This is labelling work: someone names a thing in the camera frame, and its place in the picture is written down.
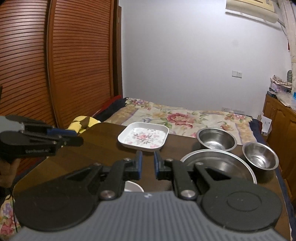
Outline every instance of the stainless steel bowl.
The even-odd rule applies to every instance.
[[[246,159],[255,167],[262,170],[274,170],[279,165],[279,158],[268,146],[258,142],[247,142],[242,146]]]
[[[181,159],[187,166],[195,163],[214,167],[228,173],[230,176],[241,177],[255,184],[257,180],[253,170],[242,159],[236,155],[221,150],[197,150],[191,152]]]
[[[237,146],[235,137],[218,128],[204,128],[196,133],[201,145],[212,150],[231,151]]]

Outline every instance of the white square dish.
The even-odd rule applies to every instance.
[[[164,145],[168,132],[169,128],[163,125],[134,122],[117,139],[125,147],[153,152]]]

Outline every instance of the wooden wardrobe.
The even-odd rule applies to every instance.
[[[2,3],[0,114],[67,128],[73,118],[98,111],[113,97],[117,8],[114,0]]]

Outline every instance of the wooden door frame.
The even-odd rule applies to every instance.
[[[54,15],[55,8],[57,5],[57,0],[49,1],[49,11],[47,19],[47,30],[45,38],[45,53],[46,53],[46,70],[47,70],[47,80],[49,87],[49,94],[52,103],[52,109],[54,112],[54,117],[57,123],[57,127],[62,128],[62,118],[59,114],[58,101],[56,99],[56,85],[54,81],[54,65],[53,65],[53,32],[54,32]]]
[[[112,58],[113,58],[113,90],[114,96],[122,95],[122,72],[121,72],[121,7],[119,0],[114,0],[113,9],[113,35],[112,35]]]

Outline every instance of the human hand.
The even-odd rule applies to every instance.
[[[11,164],[0,159],[0,187],[11,187],[19,165],[20,159],[15,159]]]

